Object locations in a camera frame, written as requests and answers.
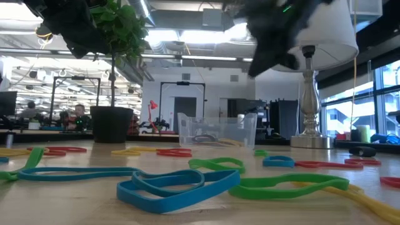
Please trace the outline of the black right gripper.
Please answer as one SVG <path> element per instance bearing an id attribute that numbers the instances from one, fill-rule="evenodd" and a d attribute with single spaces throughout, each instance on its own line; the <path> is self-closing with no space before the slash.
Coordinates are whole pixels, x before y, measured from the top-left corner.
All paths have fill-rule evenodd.
<path id="1" fill-rule="evenodd" d="M 252 78 L 276 66 L 299 69 L 297 57 L 289 53 L 298 34 L 308 27 L 313 13 L 310 0 L 226 0 L 223 10 L 244 19 L 257 41 L 248 75 Z"/>

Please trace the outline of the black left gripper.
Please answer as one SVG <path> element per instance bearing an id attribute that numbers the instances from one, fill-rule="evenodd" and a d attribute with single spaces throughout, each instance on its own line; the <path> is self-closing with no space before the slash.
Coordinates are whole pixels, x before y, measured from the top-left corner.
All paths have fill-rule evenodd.
<path id="1" fill-rule="evenodd" d="M 88 52 L 109 52 L 103 35 L 94 27 L 90 0 L 24 0 L 23 3 L 42 23 L 36 36 L 42 39 L 62 35 L 72 55 L 83 58 Z"/>

